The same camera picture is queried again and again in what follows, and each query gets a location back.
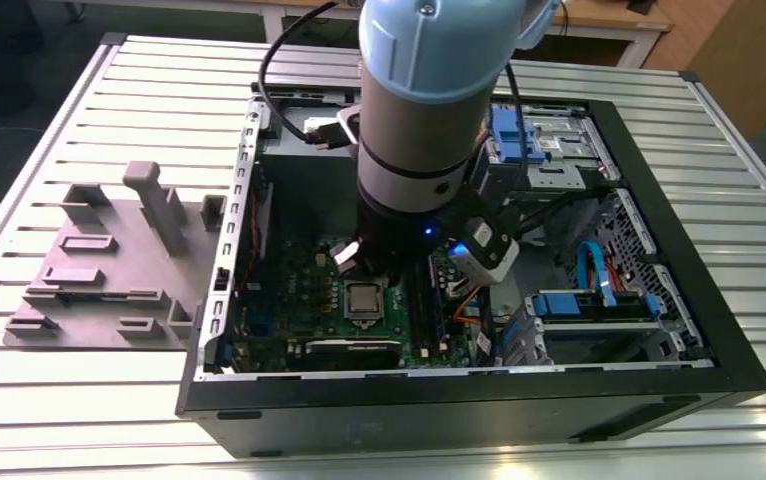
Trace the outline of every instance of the green circuit board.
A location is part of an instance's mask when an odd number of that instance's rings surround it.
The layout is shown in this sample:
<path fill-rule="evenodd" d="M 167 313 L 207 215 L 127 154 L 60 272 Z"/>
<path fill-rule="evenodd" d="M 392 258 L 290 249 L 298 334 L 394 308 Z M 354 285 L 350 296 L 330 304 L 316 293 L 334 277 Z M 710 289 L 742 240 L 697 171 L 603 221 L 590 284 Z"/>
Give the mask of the green circuit board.
<path fill-rule="evenodd" d="M 402 286 L 380 285 L 382 318 L 362 328 L 346 312 L 346 283 L 327 254 L 342 239 L 315 243 L 286 243 L 271 268 L 262 273 L 270 291 L 243 308 L 240 321 L 250 332 L 247 369 L 260 372 L 291 371 L 292 348 L 322 339 L 386 340 L 403 345 L 403 368 L 467 366 L 467 335 L 450 335 L 446 350 L 426 357 L 411 348 L 410 314 Z M 444 252 L 435 262 L 448 262 Z M 450 264 L 444 264 L 447 281 Z"/>

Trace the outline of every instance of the dark floor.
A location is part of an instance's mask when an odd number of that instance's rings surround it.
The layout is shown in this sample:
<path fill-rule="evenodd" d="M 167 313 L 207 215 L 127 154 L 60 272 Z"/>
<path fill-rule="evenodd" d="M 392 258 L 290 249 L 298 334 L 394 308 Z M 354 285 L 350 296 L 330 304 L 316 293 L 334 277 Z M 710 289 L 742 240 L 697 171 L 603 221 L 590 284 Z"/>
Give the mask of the dark floor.
<path fill-rule="evenodd" d="M 254 15 L 91 5 L 85 22 L 69 24 L 61 4 L 33 2 L 33 10 L 44 29 L 47 47 L 21 60 L 36 90 L 36 101 L 17 115 L 0 116 L 0 127 L 45 128 L 104 32 L 251 42 L 264 40 L 262 21 Z M 338 20 L 322 22 L 307 28 L 295 43 L 355 47 L 355 26 L 352 22 Z M 0 200 L 37 140 L 36 132 L 0 131 Z M 766 131 L 755 139 L 754 147 L 766 161 Z"/>

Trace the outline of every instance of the black cable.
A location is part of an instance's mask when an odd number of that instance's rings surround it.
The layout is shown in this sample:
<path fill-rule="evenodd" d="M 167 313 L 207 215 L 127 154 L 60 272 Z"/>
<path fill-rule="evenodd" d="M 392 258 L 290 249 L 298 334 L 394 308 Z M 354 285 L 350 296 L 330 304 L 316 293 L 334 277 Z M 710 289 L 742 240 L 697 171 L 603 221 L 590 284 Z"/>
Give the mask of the black cable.
<path fill-rule="evenodd" d="M 484 146 L 487 145 L 487 140 L 490 140 L 490 130 L 483 130 L 480 135 L 475 139 L 475 146 L 472 147 L 472 151 L 468 154 L 468 162 L 466 165 L 466 171 L 463 174 L 463 178 L 467 179 L 466 183 L 470 183 L 472 178 L 472 173 L 475 172 L 475 167 L 478 166 L 478 162 L 480 160 L 480 154 L 484 151 Z"/>
<path fill-rule="evenodd" d="M 264 54 L 264 58 L 262 59 L 262 67 L 259 68 L 259 90 L 262 92 L 262 97 L 264 98 L 264 103 L 267 104 L 267 108 L 271 109 L 271 112 L 274 113 L 276 120 L 279 120 L 279 123 L 282 123 L 283 127 L 286 127 L 286 130 L 288 130 L 288 132 L 291 132 L 291 134 L 295 137 L 298 137 L 300 140 L 303 140 L 303 142 L 306 142 L 306 143 L 312 143 L 310 141 L 308 136 L 306 135 L 306 133 L 303 133 L 303 130 L 300 130 L 296 127 L 296 125 L 294 125 L 288 121 L 284 113 L 282 113 L 282 110 L 279 110 L 276 108 L 276 105 L 274 105 L 274 100 L 271 99 L 271 95 L 270 95 L 270 93 L 267 93 L 267 85 L 264 83 L 264 78 L 267 76 L 267 67 L 270 67 L 271 61 L 274 60 L 274 55 L 276 55 L 276 52 L 279 51 L 279 48 L 282 47 L 282 45 L 286 43 L 286 40 L 288 40 L 288 37 L 291 37 L 294 32 L 296 32 L 300 29 L 300 27 L 303 25 L 306 25 L 306 23 L 312 18 L 315 18 L 318 15 L 320 15 L 323 12 L 330 10 L 336 5 L 338 4 L 335 2 L 327 2 L 320 7 L 318 7 L 315 10 L 312 10 L 311 12 L 308 12 L 306 15 L 303 15 L 300 18 L 298 18 L 295 20 L 295 22 L 286 29 L 286 31 L 282 32 L 282 34 L 279 35 L 279 38 L 276 38 L 276 41 L 271 45 L 271 48 L 267 50 L 267 53 Z"/>
<path fill-rule="evenodd" d="M 561 36 L 566 37 L 567 32 L 570 31 L 570 11 L 567 10 L 567 4 L 565 3 L 565 0 L 561 0 L 561 8 L 565 14 L 565 19 L 561 25 Z"/>
<path fill-rule="evenodd" d="M 496 335 L 495 335 L 495 321 L 492 319 L 492 301 L 490 297 L 490 289 L 482 288 L 478 292 L 478 303 L 480 304 L 479 314 L 480 314 L 480 331 L 490 340 L 490 351 L 486 352 L 486 355 L 478 355 L 478 366 L 479 367 L 492 367 L 494 360 L 495 360 L 495 344 L 496 344 Z"/>
<path fill-rule="evenodd" d="M 487 104 L 487 130 L 492 133 L 492 102 Z"/>
<path fill-rule="evenodd" d="M 589 200 L 593 198 L 602 198 L 609 193 L 614 191 L 614 187 L 601 185 L 589 190 L 582 190 L 579 192 L 569 192 L 555 198 L 551 202 L 543 205 L 531 215 L 528 215 L 519 224 L 519 230 L 516 230 L 516 238 L 520 238 L 526 233 L 536 229 L 551 214 L 554 214 L 562 208 L 573 205 L 582 200 Z"/>
<path fill-rule="evenodd" d="M 522 174 L 528 171 L 528 147 L 526 143 L 526 117 L 522 113 L 522 99 L 519 98 L 519 86 L 516 85 L 516 76 L 514 75 L 514 67 L 507 62 L 504 65 L 504 73 L 507 74 L 507 83 L 511 87 L 511 96 L 514 97 L 514 111 L 516 112 L 516 130 L 519 132 L 519 163 L 522 165 Z"/>

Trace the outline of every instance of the wooden desk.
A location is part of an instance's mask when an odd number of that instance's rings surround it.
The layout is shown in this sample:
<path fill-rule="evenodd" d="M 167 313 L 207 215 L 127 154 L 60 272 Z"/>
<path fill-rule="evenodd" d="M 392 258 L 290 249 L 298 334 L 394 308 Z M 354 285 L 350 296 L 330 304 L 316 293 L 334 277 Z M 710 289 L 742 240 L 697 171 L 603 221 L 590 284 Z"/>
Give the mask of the wooden desk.
<path fill-rule="evenodd" d="M 72 5 L 72 2 L 67 0 L 52 1 Z M 324 0 L 80 0 L 80 3 L 255 13 L 264 21 L 268 42 L 276 40 L 284 29 L 284 17 L 303 15 L 323 2 Z M 673 27 L 670 19 L 658 6 L 654 6 L 649 15 L 639 15 L 626 9 L 626 0 L 566 0 L 566 4 L 570 11 L 567 36 L 629 42 L 617 66 L 639 68 L 659 35 Z M 356 20 L 359 9 L 339 6 L 324 12 L 322 17 Z M 553 23 L 547 33 L 561 35 L 563 24 L 561 11 Z"/>
<path fill-rule="evenodd" d="M 303 15 L 322 4 L 322 0 L 228 0 L 232 3 L 255 4 L 264 19 L 267 41 L 272 42 L 283 31 L 283 18 Z M 623 68 L 639 68 L 647 59 L 662 32 L 670 31 L 671 20 L 658 5 L 649 15 L 639 15 L 626 9 L 625 0 L 566 0 L 570 12 L 567 36 L 603 38 L 629 42 L 617 64 Z M 356 19 L 359 10 L 339 6 L 322 14 L 326 18 Z M 562 34 L 563 13 L 559 10 L 549 35 Z"/>

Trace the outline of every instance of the motherboard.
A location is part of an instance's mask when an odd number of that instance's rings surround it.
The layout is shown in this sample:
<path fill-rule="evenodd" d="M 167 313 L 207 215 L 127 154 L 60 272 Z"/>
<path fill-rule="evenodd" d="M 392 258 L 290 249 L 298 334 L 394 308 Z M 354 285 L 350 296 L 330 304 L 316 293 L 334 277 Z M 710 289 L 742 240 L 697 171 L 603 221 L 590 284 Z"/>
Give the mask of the motherboard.
<path fill-rule="evenodd" d="M 328 255 L 342 238 L 284 242 L 242 287 L 235 349 L 239 371 L 463 367 L 474 362 L 471 331 L 451 323 L 463 275 L 440 249 L 428 258 L 426 285 L 342 279 Z M 412 313 L 422 289 L 439 310 Z"/>

